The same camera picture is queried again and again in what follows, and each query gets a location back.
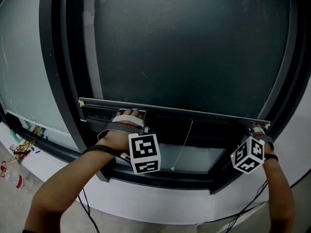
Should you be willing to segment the person's left hand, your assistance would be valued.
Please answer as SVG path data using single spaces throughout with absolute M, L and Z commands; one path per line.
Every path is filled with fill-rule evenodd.
M 125 111 L 118 111 L 116 116 L 130 115 L 143 119 L 143 115 L 138 109 L 126 109 Z M 98 141 L 96 145 L 108 147 L 120 153 L 129 153 L 128 133 L 118 131 L 108 131 L 104 138 Z

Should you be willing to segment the person's right hand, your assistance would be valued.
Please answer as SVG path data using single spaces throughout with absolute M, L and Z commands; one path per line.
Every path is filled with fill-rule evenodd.
M 252 123 L 252 137 L 256 140 L 262 140 L 264 142 L 264 152 L 265 154 L 274 154 L 274 144 L 270 136 L 265 134 L 264 129 L 256 123 Z

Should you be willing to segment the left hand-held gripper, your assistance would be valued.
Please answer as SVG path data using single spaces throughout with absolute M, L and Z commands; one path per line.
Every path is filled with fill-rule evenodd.
M 128 135 L 130 161 L 135 174 L 160 171 L 161 155 L 155 134 L 144 134 L 147 111 L 142 111 L 143 119 L 139 123 L 138 133 Z

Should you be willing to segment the teal plastic bottle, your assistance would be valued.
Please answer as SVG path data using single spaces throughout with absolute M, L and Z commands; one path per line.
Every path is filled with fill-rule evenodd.
M 15 132 L 11 129 L 11 130 L 9 131 L 9 133 L 10 133 L 10 135 L 12 136 L 12 138 L 15 140 L 15 142 L 16 142 L 17 144 L 19 144 L 19 143 L 20 143 L 20 139 L 17 137 L 17 135 L 15 134 Z

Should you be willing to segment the large frosted glass pane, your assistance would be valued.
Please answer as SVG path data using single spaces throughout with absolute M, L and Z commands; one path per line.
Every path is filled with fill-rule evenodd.
M 44 66 L 39 0 L 0 2 L 0 97 L 7 112 L 69 135 Z

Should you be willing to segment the person's left forearm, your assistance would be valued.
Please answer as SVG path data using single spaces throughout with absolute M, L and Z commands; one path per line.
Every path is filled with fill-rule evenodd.
M 90 151 L 51 176 L 34 195 L 24 230 L 60 233 L 63 213 L 70 208 L 88 181 L 114 158 Z

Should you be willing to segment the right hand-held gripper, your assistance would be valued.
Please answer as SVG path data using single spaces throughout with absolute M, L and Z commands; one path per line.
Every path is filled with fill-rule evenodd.
M 241 144 L 231 153 L 230 158 L 233 167 L 243 173 L 251 173 L 263 164 L 264 141 L 257 140 L 253 136 L 256 133 L 263 133 L 264 129 L 258 126 L 253 127 L 253 122 L 240 120 L 240 124 L 246 128 Z

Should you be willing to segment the small fixed glass pane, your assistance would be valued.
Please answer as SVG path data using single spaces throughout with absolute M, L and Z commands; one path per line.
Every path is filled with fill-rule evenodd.
M 159 144 L 160 171 L 207 174 L 224 149 Z

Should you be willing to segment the tangle of brown sticks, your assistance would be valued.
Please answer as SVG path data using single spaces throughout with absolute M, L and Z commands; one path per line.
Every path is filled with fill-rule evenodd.
M 16 161 L 19 165 L 22 164 L 22 161 L 29 155 L 30 152 L 34 150 L 33 146 L 35 145 L 36 141 L 31 142 L 24 142 L 18 146 L 10 146 L 10 151 L 13 156 L 10 158 L 10 162 Z

